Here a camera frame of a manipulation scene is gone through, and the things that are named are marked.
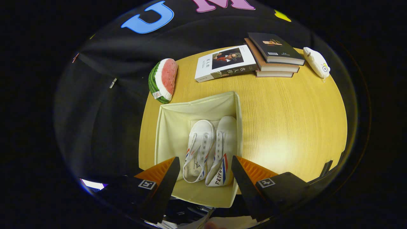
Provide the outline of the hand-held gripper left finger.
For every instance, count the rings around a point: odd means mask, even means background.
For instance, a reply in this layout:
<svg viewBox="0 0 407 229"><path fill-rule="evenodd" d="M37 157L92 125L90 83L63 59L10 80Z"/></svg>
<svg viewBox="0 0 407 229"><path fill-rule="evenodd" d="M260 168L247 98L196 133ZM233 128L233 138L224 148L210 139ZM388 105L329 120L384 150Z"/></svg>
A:
<svg viewBox="0 0 407 229"><path fill-rule="evenodd" d="M107 203L131 218L161 223L180 171L175 156L105 188Z"/></svg>

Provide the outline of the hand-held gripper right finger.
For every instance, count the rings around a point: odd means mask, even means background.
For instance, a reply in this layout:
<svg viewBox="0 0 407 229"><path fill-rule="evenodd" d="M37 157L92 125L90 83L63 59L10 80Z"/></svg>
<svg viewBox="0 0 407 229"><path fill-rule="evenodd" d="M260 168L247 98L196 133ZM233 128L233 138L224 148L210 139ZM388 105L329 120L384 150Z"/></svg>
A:
<svg viewBox="0 0 407 229"><path fill-rule="evenodd" d="M290 172L277 174L239 156L233 156L231 169L251 217L258 222L293 210L314 193L313 186Z"/></svg>

